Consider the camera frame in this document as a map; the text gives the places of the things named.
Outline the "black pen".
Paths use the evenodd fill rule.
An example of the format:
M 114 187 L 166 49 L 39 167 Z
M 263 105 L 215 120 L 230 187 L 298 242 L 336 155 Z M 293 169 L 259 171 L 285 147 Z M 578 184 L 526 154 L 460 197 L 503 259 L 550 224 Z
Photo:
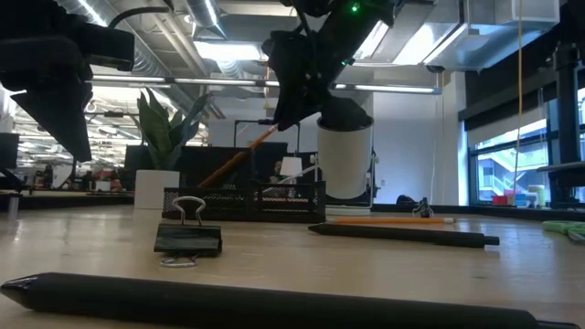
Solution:
M 422 242 L 448 247 L 483 249 L 486 246 L 500 245 L 500 239 L 498 237 L 471 232 L 346 226 L 326 223 L 312 225 L 308 229 L 314 233 L 326 236 Z
M 196 329 L 580 329 L 528 311 L 46 272 L 0 285 L 23 307 Z

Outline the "white plant pot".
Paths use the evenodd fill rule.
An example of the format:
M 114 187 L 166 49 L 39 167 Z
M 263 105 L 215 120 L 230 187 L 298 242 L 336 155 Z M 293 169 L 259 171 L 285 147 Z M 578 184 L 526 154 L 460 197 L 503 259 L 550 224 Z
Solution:
M 177 171 L 138 170 L 135 177 L 134 207 L 136 209 L 162 210 L 166 188 L 178 188 L 180 173 Z

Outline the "dark background monitor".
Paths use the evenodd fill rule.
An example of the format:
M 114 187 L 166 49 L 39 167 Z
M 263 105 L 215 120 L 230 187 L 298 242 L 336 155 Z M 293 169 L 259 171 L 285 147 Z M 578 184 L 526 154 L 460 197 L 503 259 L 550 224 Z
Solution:
M 16 169 L 19 135 L 0 133 L 0 168 Z

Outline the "ceiling light bar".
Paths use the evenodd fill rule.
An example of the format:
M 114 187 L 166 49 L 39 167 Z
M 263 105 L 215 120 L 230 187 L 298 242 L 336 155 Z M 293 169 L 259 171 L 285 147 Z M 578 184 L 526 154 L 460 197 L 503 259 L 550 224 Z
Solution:
M 233 86 L 233 87 L 262 87 L 262 88 L 279 88 L 280 83 L 275 80 L 229 80 L 229 79 L 212 79 L 212 78 L 171 78 L 171 77 L 140 77 L 140 76 L 120 76 L 120 75 L 95 75 L 92 82 L 109 82 L 109 83 L 142 83 L 147 85 L 208 85 L 208 86 Z M 429 94 L 439 95 L 442 88 L 438 87 L 415 87 L 402 85 L 368 85 L 368 84 L 350 84 L 334 83 L 332 90 L 342 91 L 371 91 L 400 94 Z

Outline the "white cylinder with black rim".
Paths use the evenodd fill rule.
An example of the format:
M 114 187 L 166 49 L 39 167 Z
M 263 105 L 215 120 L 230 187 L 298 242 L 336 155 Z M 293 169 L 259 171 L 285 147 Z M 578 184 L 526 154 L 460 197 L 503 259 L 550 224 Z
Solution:
M 317 120 L 317 164 L 325 182 L 325 213 L 364 217 L 373 197 L 367 175 L 373 163 L 373 118 Z

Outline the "white desk lamp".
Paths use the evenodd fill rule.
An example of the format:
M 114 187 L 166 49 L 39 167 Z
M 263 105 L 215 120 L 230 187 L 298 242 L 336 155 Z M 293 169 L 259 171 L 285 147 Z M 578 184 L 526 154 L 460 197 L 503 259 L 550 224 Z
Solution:
M 307 167 L 303 166 L 303 159 L 299 156 L 286 156 L 282 159 L 282 165 L 280 170 L 280 176 L 283 176 L 283 180 L 280 184 L 286 184 L 296 180 L 305 174 L 312 173 L 314 181 L 319 181 L 319 164 L 317 154 L 310 154 L 309 156 L 310 165 Z

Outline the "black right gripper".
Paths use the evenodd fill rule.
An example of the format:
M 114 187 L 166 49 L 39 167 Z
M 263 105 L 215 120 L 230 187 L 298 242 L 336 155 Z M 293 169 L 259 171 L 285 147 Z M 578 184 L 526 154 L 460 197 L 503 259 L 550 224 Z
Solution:
M 314 42 L 293 31 L 275 30 L 262 43 L 268 66 L 276 75 L 280 94 L 273 117 L 279 132 L 322 110 L 331 82 L 318 64 Z

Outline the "black pole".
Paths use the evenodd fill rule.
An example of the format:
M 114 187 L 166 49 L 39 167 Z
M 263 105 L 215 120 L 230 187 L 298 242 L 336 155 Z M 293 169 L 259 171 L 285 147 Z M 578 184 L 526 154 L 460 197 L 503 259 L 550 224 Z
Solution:
M 577 207 L 575 187 L 585 186 L 585 163 L 580 160 L 578 108 L 579 50 L 574 44 L 559 44 L 554 53 L 557 72 L 558 145 L 560 168 L 549 174 L 553 186 L 552 204 L 558 208 Z

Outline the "black mesh desk organizer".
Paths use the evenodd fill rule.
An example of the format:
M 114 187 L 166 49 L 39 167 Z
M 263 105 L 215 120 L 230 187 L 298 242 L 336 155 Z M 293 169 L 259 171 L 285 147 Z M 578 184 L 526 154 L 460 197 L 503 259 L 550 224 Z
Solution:
M 297 178 L 286 184 L 271 184 L 274 164 L 287 156 L 287 143 L 261 143 L 244 160 L 209 187 L 198 185 L 229 159 L 248 148 L 185 146 L 177 161 L 178 188 L 166 188 L 162 218 L 178 220 L 172 206 L 175 198 L 196 196 L 206 202 L 204 215 L 277 212 L 287 215 L 314 215 L 325 219 L 325 183 Z

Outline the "orange pencil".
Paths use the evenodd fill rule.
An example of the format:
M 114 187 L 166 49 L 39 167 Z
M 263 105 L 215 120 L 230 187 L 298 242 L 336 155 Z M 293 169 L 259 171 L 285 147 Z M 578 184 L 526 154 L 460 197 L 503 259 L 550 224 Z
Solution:
M 360 218 L 338 217 L 328 218 L 329 223 L 347 225 L 382 225 L 382 224 L 454 224 L 454 218 Z
M 272 125 L 268 131 L 261 134 L 258 138 L 256 138 L 249 146 L 247 151 L 241 151 L 234 155 L 231 159 L 229 159 L 225 164 L 223 164 L 219 169 L 213 172 L 210 176 L 208 176 L 205 180 L 203 180 L 198 187 L 209 187 L 212 185 L 218 178 L 224 175 L 226 172 L 231 170 L 234 166 L 239 164 L 241 161 L 244 160 L 247 153 L 253 151 L 260 143 L 264 142 L 269 136 L 277 131 L 278 125 Z

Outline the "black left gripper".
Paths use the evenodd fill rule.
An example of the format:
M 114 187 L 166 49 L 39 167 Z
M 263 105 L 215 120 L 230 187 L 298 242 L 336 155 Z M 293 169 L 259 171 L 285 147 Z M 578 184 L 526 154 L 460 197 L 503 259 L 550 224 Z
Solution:
M 92 98 L 86 38 L 64 35 L 0 36 L 0 84 L 77 161 L 91 160 L 84 111 Z

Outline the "black aluminium table frame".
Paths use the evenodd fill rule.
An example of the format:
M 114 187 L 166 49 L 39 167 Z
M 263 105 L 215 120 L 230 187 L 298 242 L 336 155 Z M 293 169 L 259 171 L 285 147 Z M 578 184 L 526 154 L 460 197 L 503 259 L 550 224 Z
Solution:
M 47 210 L 69 207 L 105 207 L 133 205 L 132 196 L 20 196 L 19 210 Z M 512 218 L 543 222 L 548 220 L 577 221 L 585 223 L 585 212 L 546 210 L 533 208 L 488 207 L 488 206 L 432 206 L 434 215 L 470 215 L 490 218 Z M 203 220 L 236 222 L 270 222 L 316 224 L 314 215 L 287 215 L 277 212 L 251 214 L 204 215 Z

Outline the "large black binder clip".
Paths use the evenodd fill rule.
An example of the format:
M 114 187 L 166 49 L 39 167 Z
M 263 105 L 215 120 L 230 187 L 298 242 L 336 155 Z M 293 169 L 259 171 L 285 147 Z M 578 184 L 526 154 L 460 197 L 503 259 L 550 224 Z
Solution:
M 182 202 L 196 202 L 197 223 L 187 224 L 186 210 Z M 206 226 L 200 213 L 206 202 L 196 196 L 180 196 L 173 200 L 172 206 L 179 212 L 177 224 L 161 222 L 154 241 L 154 252 L 165 256 L 159 262 L 163 268 L 191 268 L 201 257 L 217 257 L 223 250 L 220 226 Z

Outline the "coloured bins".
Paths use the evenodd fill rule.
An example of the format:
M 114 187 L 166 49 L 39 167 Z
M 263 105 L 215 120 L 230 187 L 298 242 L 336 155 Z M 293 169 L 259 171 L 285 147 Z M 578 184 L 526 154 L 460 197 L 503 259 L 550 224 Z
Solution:
M 502 196 L 492 196 L 493 206 L 515 206 L 542 208 L 547 204 L 546 189 L 543 185 L 529 185 L 527 189 L 517 187 L 506 189 Z

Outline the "green snake plant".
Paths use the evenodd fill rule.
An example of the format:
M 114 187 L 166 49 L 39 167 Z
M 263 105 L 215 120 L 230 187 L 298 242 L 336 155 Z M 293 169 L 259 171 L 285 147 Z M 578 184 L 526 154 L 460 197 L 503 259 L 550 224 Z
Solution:
M 147 143 L 154 169 L 173 171 L 182 147 L 198 133 L 209 94 L 200 96 L 186 115 L 178 111 L 170 118 L 152 90 L 145 88 L 145 91 L 148 96 L 142 92 L 137 99 L 142 137 Z

